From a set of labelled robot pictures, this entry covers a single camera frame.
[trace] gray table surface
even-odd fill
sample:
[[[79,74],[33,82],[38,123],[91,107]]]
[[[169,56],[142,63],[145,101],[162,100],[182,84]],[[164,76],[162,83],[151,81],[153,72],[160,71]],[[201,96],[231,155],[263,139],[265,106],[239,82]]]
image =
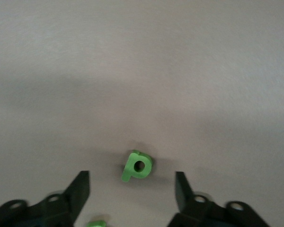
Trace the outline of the gray table surface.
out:
[[[0,205],[80,170],[77,227],[166,226],[176,170],[284,227],[284,0],[0,0]]]

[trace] screw hole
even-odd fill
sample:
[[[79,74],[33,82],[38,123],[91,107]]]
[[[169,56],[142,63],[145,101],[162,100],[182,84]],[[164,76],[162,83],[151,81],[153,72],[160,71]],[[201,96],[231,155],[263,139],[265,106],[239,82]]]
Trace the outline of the screw hole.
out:
[[[21,202],[17,202],[17,203],[15,203],[15,204],[11,205],[9,208],[10,208],[10,209],[16,209],[16,208],[18,208],[18,207],[20,207],[20,206],[21,206]]]
[[[231,207],[235,210],[241,210],[241,211],[244,210],[244,208],[240,204],[237,204],[237,203],[232,203]]]
[[[134,164],[134,169],[136,172],[141,172],[145,168],[145,164],[142,161],[137,161]]]
[[[197,202],[205,202],[206,201],[202,196],[199,196],[199,195],[195,197],[195,200]]]
[[[57,201],[59,199],[58,196],[53,196],[51,198],[48,199],[49,202],[54,202],[54,201]]]

